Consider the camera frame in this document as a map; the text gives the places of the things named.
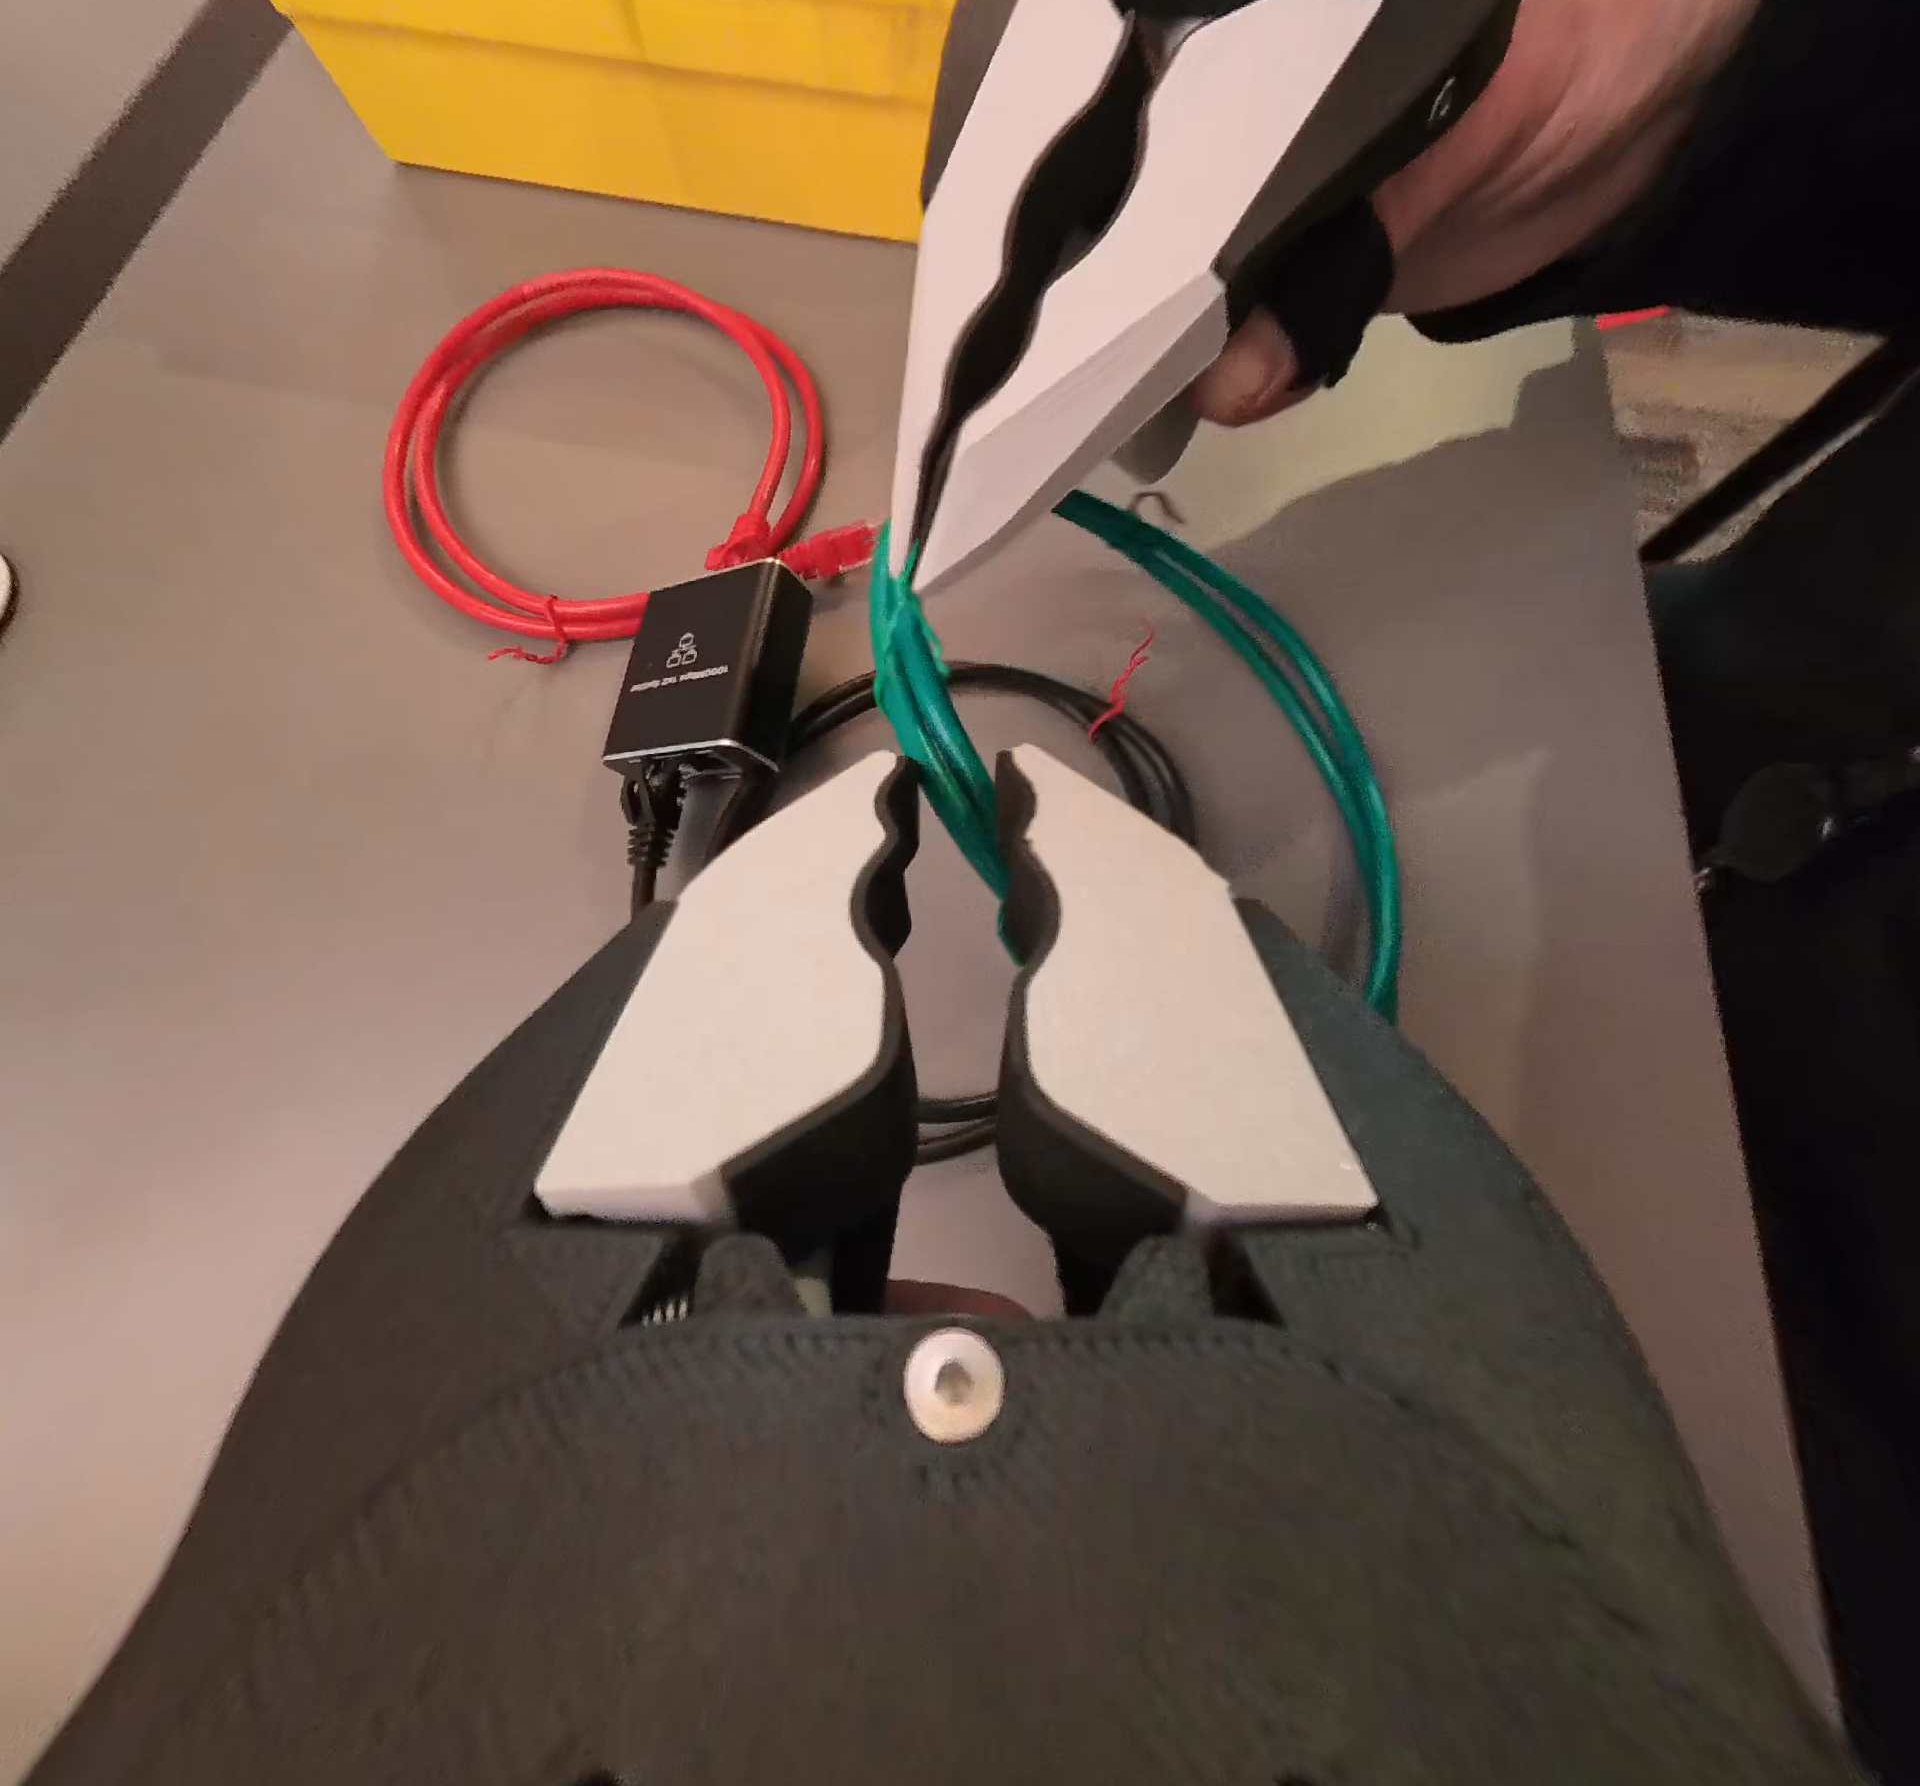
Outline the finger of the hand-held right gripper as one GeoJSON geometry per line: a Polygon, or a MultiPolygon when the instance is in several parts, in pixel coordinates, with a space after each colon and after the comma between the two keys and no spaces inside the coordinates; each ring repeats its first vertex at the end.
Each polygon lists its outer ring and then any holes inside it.
{"type": "Polygon", "coordinates": [[[1079,344],[1043,379],[1015,432],[1035,474],[989,479],[979,496],[951,472],[981,407],[1020,363],[1047,285],[1076,263],[1138,163],[1143,69],[1113,0],[1015,0],[991,24],[961,0],[925,144],[924,224],[910,309],[889,518],[889,569],[936,590],[996,551],[1065,486],[1103,460],[1157,472],[1157,412],[1124,394],[1108,418],[1068,430],[1053,390],[1092,368],[1079,344]]]}
{"type": "Polygon", "coordinates": [[[981,407],[951,472],[968,496],[989,479],[1035,474],[1015,432],[1036,414],[1043,379],[1079,344],[1097,363],[1053,390],[1068,430],[1108,418],[1124,394],[1157,412],[1157,472],[1183,455],[1190,427],[1163,425],[1228,339],[1228,241],[1310,108],[1337,80],[1380,0],[1254,0],[1191,22],[1155,59],[1132,18],[1143,69],[1138,163],[1111,217],[1071,242],[1076,263],[1047,285],[1020,363],[981,407]]]}

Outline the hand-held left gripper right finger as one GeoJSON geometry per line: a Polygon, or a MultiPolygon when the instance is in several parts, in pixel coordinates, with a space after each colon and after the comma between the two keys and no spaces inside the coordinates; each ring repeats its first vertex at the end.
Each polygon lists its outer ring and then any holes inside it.
{"type": "Polygon", "coordinates": [[[1001,1180],[1047,1235],[1357,1221],[1376,1190],[1231,886],[1035,744],[996,766],[1019,959],[1001,1180]]]}

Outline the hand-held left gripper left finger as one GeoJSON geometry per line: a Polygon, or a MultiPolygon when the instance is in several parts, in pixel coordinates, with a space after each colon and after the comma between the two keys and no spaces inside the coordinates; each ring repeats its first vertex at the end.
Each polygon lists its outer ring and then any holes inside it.
{"type": "Polygon", "coordinates": [[[533,1190],[557,1217],[859,1225],[916,1160],[897,957],[918,774],[876,750],[753,827],[658,937],[533,1190]]]}

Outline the black ethernet splitter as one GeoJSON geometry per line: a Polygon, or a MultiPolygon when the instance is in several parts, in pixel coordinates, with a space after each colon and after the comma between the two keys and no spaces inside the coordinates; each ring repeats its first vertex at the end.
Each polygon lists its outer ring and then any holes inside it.
{"type": "Polygon", "coordinates": [[[610,712],[602,766],[633,778],[765,776],[781,766],[815,599],[763,560],[653,590],[610,712]]]}

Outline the yellow plastic bin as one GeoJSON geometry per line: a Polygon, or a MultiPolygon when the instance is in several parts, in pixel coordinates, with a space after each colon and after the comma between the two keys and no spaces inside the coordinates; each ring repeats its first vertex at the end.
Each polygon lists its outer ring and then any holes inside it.
{"type": "Polygon", "coordinates": [[[396,164],[886,242],[955,0],[271,0],[396,164]]]}

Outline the person's right forearm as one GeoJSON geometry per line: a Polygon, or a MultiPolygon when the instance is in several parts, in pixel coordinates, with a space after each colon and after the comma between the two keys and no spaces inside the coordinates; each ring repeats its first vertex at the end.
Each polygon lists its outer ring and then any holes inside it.
{"type": "Polygon", "coordinates": [[[1916,332],[1917,0],[1762,0],[1626,214],[1518,285],[1414,322],[1467,342],[1652,306],[1916,332]]]}

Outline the person's right hand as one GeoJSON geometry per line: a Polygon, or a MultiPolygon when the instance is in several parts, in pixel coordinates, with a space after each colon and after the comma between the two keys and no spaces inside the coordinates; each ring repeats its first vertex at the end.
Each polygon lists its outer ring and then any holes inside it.
{"type": "Polygon", "coordinates": [[[1521,0],[1499,68],[1385,178],[1386,310],[1474,306],[1585,249],[1657,180],[1759,0],[1521,0]]]}

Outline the green twist tie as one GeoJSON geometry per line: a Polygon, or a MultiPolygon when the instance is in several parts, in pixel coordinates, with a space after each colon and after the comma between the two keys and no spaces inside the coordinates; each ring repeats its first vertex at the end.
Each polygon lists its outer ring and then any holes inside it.
{"type": "Polygon", "coordinates": [[[885,566],[874,567],[871,582],[871,642],[876,679],[947,679],[938,635],[924,614],[911,577],[885,566]]]}

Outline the person's black jacket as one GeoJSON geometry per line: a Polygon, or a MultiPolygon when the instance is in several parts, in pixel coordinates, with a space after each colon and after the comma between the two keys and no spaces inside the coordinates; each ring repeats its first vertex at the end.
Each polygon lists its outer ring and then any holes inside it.
{"type": "Polygon", "coordinates": [[[1842,1712],[1916,1781],[1916,594],[1645,590],[1842,1712]]]}

